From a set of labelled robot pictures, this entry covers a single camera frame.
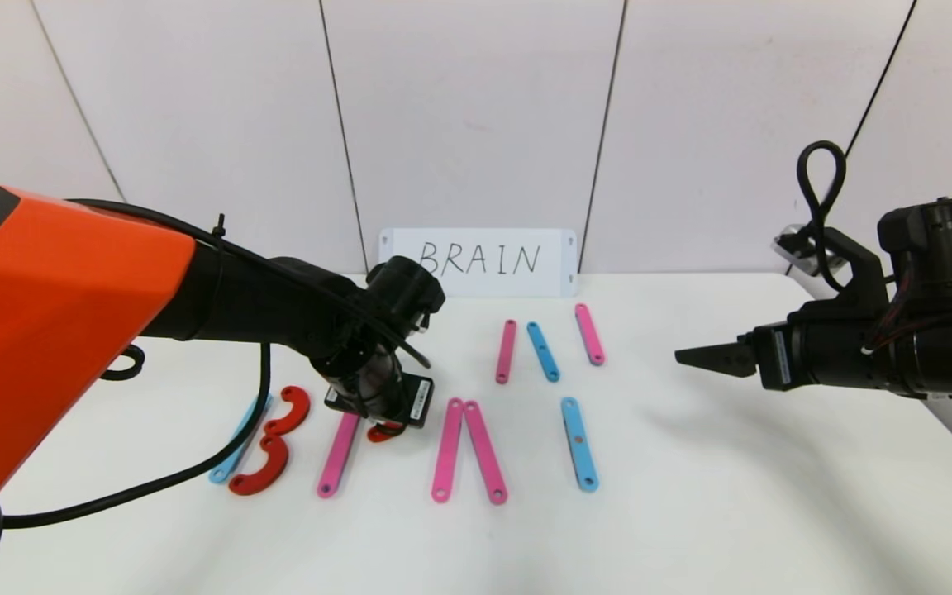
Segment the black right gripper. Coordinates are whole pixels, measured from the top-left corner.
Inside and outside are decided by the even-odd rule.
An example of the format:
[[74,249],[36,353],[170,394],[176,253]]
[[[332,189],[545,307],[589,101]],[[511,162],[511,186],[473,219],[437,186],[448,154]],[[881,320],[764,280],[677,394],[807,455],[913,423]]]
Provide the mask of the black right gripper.
[[825,385],[894,392],[891,355],[861,351],[871,326],[869,319],[854,317],[790,316],[753,329],[751,347],[733,342],[683,348],[674,357],[688,368],[737,378],[755,375],[759,366],[763,387],[774,391]]

